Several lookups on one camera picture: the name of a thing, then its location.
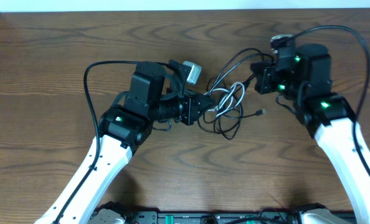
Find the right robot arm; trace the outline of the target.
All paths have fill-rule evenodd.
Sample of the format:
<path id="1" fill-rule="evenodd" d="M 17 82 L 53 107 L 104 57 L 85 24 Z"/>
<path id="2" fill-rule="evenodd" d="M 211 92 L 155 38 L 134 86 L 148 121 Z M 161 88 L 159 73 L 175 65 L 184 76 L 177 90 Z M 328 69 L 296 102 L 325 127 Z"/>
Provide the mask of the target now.
<path id="1" fill-rule="evenodd" d="M 275 60 L 251 65 L 260 94 L 277 92 L 332 163 L 357 223 L 370 223 L 370 151 L 356 113 L 331 90 L 331 56 L 320 44 L 275 47 Z"/>

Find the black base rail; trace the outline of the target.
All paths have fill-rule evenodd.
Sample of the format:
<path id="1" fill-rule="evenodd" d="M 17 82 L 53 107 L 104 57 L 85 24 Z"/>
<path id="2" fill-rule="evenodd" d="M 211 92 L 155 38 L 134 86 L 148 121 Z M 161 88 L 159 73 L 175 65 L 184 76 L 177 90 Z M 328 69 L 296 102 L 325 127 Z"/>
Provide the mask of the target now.
<path id="1" fill-rule="evenodd" d="M 204 223 L 356 223 L 352 212 L 330 212 L 324 205 L 313 203 L 295 210 L 263 208 L 259 211 L 161 211 L 157 208 L 130 210 L 115 202 L 98 207 L 89 223 L 124 224 L 204 224 Z"/>

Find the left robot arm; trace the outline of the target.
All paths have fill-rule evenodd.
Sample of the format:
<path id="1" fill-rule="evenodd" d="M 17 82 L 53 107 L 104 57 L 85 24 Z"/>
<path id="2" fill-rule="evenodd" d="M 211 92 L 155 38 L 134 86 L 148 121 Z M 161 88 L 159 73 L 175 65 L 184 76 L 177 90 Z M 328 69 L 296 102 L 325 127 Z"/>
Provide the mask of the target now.
<path id="1" fill-rule="evenodd" d="M 154 123 L 194 124 L 214 105 L 196 84 L 202 68 L 192 62 L 136 62 L 130 89 L 109 109 L 92 115 L 95 137 L 86 158 L 37 223 L 87 223 L 107 188 L 154 130 Z"/>

